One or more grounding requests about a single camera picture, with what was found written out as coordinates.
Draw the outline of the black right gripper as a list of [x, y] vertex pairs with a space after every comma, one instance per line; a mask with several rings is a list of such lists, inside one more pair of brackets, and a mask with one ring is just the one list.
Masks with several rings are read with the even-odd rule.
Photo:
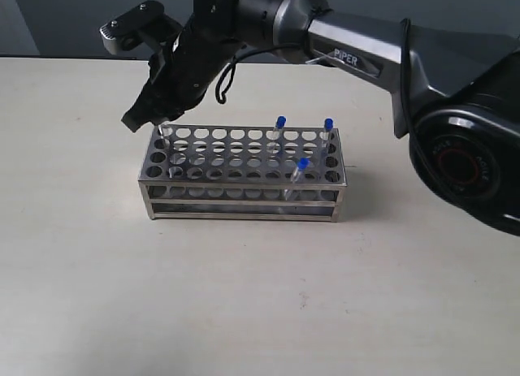
[[199, 28], [189, 19], [170, 44], [165, 65], [149, 78], [149, 92], [141, 92], [121, 122], [137, 132], [147, 123], [175, 122], [197, 106], [211, 82], [228, 62], [228, 41]]

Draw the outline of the black silver Piper robot arm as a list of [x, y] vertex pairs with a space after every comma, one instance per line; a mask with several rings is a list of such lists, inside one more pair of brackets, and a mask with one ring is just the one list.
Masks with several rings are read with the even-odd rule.
[[210, 84], [218, 102], [239, 61], [277, 54], [336, 67], [391, 96], [420, 179], [480, 222], [519, 233], [519, 41], [340, 13], [327, 0], [193, 0], [162, 43], [123, 123], [178, 119]]

